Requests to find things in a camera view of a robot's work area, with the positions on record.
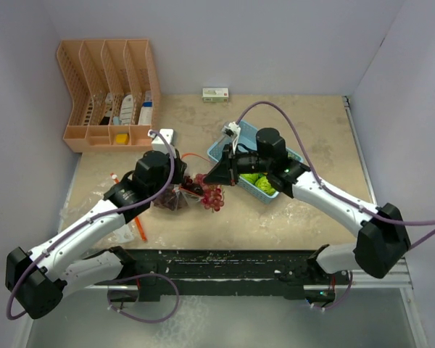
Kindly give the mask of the red grape bunch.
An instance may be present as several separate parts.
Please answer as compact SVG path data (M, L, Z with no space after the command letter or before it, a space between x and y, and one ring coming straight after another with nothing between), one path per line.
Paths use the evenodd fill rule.
M172 212L187 208L191 205L193 196L183 187L183 184L189 183L192 183L190 177L185 176L181 183L170 184L165 191L153 201L153 205L157 208L170 210Z
M211 210L213 212L219 212L224 206L223 189L220 185L211 185L204 182L205 175L197 174L194 178L194 182L200 185L203 190L201 203L203 208Z

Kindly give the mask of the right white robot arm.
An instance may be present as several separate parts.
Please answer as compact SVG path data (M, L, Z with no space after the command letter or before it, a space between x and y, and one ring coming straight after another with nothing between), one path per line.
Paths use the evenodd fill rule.
M344 270L383 278L409 250L409 236L394 205L376 207L316 178L311 167L289 155L276 129L258 130L255 149L239 145L236 123L225 125L222 132L226 140L221 158L205 183L234 186L243 174L265 173L277 192L324 212L356 238L353 244L323 245L308 258L307 272L313 282L325 283Z

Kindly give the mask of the clear orange-zip bag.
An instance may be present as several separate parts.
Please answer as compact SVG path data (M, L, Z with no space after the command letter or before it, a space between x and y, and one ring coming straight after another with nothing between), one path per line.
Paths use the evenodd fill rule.
M204 189L191 177L188 165L181 159L180 152L175 150L173 180L165 191L152 202L152 205L162 210L175 212L200 203L203 197Z

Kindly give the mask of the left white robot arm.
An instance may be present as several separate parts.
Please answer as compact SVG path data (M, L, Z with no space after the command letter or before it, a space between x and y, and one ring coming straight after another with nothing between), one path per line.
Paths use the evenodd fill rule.
M100 239L129 224L151 207L171 185L181 183L187 165L177 149L148 151L124 177L82 217L57 236L25 251L7 255L5 285L10 292L7 318L39 319L65 297L101 282L127 284L136 261L114 246L84 258Z

